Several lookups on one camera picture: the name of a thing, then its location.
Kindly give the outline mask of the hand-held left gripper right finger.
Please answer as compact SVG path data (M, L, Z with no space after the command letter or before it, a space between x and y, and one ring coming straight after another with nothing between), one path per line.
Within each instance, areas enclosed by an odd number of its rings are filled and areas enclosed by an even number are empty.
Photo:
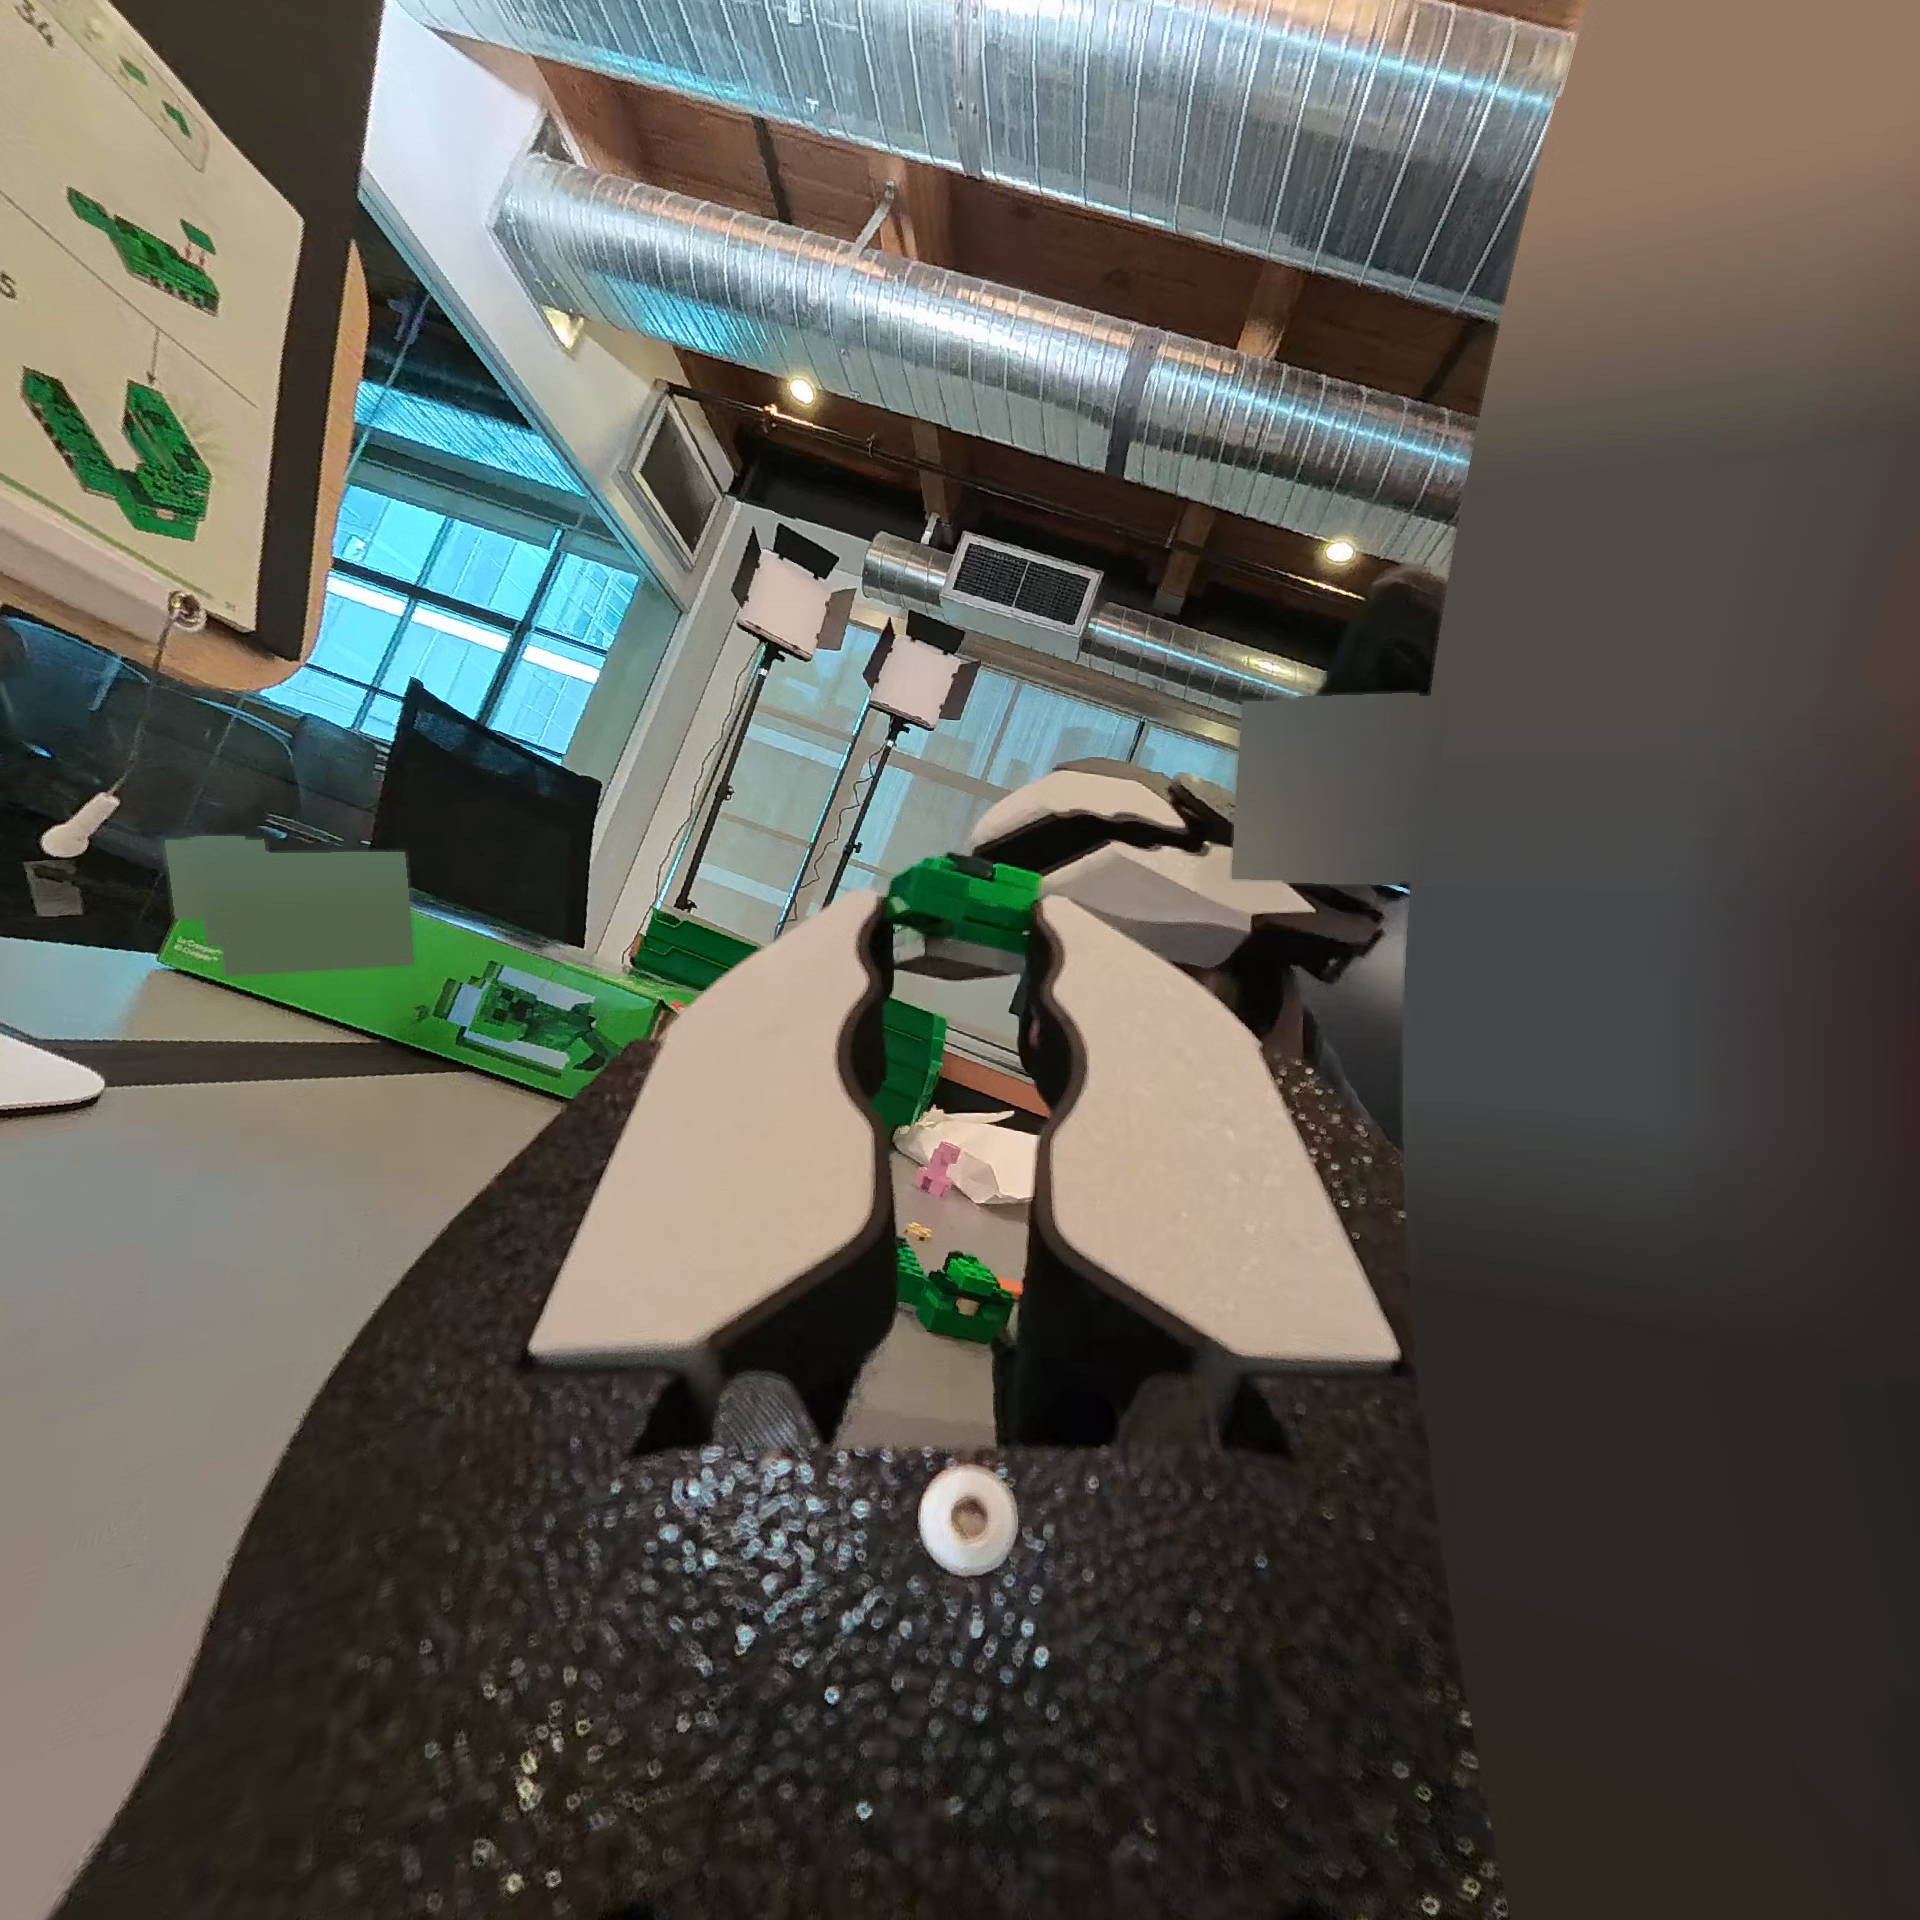
M1022 1058L1047 1103L1001 1441L1286 1451L1263 1383L1391 1376L1396 1330L1254 1034L1044 896Z

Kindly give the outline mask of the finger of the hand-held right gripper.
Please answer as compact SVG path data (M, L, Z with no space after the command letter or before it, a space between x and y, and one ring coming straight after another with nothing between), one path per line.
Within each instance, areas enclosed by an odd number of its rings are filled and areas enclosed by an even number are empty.
M1072 900L1217 995L1286 995L1283 917L1310 904L1283 880L1244 880L1233 851L1107 843L1047 875L1047 895Z
M1198 853L1204 835L1171 779L1118 760L1080 760L996 801L969 831L988 861L1074 861L1105 847Z

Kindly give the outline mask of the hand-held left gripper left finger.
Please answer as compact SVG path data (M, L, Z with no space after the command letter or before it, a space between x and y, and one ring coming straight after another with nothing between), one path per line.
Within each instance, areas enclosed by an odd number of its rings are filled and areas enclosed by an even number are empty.
M648 1063L529 1363L631 1365L716 1413L778 1376L832 1441L896 1324L891 1137L874 1108L894 928L849 895L703 993Z

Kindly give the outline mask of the green and grey brick assembly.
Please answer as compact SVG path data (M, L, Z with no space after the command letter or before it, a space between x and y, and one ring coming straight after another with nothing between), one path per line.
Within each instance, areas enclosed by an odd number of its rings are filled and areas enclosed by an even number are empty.
M1024 972L1042 875L977 855L928 857L886 890L894 970L984 978Z

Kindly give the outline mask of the grey desk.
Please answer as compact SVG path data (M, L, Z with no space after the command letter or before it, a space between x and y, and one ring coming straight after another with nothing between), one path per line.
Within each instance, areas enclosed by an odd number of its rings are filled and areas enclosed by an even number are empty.
M521 1370L633 1067L323 1072L35 959L110 1087L6 1124L6 1915L1063 1911L1024 1579L955 1671L908 1468L706 1479L655 1379Z

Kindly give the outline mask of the small studio light on stand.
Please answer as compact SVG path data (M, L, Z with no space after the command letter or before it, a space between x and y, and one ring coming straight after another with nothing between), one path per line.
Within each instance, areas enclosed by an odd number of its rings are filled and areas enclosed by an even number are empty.
M834 817L827 851L834 853L832 875L824 883L818 907L827 907L849 880L849 868L867 831L881 779L898 745L910 735L930 735L962 716L969 704L979 666L966 656L966 633L939 617L915 612L903 625L882 626L865 681L868 716L882 717L878 745L857 768L849 791L847 821Z

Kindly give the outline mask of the small green brick assembly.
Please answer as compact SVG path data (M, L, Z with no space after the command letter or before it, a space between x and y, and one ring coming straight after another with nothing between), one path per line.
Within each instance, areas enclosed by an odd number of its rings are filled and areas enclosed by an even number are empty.
M1008 1333L1022 1293L1020 1280L1004 1280L975 1256L951 1253L928 1268L910 1237L896 1240L896 1300L927 1333L993 1347Z

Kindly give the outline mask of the green toy box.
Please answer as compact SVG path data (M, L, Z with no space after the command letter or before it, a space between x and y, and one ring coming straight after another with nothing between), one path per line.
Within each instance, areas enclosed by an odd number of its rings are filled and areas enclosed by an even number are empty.
M599 968L585 952L444 905L414 907L407 968L232 976L200 922L182 920L164 970L500 1082L571 1099L626 1047L658 1040L697 993Z

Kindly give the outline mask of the large studio light on stand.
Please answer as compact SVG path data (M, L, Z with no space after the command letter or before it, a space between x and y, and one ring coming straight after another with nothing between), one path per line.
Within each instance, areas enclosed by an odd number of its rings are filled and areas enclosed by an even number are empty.
M670 905L684 917L695 913L697 877L734 794L737 767L771 676L780 663L808 666L847 641L856 591L834 591L834 570L836 555L827 546L784 521L776 525L769 544L756 535L747 540L732 594L737 625L754 641L756 658L730 711L716 770L695 807L689 849L679 857L679 890Z

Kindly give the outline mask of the brick instruction booklet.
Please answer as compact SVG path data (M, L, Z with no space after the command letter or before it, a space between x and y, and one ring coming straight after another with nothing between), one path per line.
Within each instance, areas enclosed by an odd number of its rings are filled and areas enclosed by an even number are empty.
M257 629L305 225L113 5L6 5L6 575Z

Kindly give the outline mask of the thin silver ventilation duct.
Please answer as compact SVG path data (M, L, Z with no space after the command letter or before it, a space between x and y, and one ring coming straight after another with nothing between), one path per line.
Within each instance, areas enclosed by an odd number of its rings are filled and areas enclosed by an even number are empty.
M971 633L943 605L951 555L898 535L878 535L859 568L859 587L876 604L939 617L975 641L994 641L1031 656L1131 676L1201 704L1236 706L1290 695L1310 697L1323 684L1326 675L1320 666L1124 609L1105 592L1105 586L1074 656L1063 658L988 633Z

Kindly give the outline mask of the white duct vent grille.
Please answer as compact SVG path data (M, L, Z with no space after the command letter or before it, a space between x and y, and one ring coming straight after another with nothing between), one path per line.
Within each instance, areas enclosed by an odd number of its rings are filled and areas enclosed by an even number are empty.
M1105 576L985 535L961 535L943 605L969 633L1074 656L1097 609Z

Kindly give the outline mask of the medium silver ventilation duct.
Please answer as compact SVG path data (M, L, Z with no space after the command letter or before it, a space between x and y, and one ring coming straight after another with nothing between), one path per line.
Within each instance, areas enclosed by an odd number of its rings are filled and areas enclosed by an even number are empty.
M492 235L550 306L886 413L1380 557L1430 562L1465 417L523 156Z

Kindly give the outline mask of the white wall vent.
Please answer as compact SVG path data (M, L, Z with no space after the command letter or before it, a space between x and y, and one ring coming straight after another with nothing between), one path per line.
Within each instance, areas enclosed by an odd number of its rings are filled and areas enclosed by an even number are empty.
M704 445L684 418L681 397L663 392L635 427L619 469L619 484L658 529L686 570L704 552L714 516L730 497L730 481L710 465Z

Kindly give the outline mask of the largest silver ventilation duct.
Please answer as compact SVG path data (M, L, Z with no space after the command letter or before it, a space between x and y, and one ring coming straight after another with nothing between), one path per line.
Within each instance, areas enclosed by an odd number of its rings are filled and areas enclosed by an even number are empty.
M414 2L432 33L1498 320L1577 36L1439 2Z

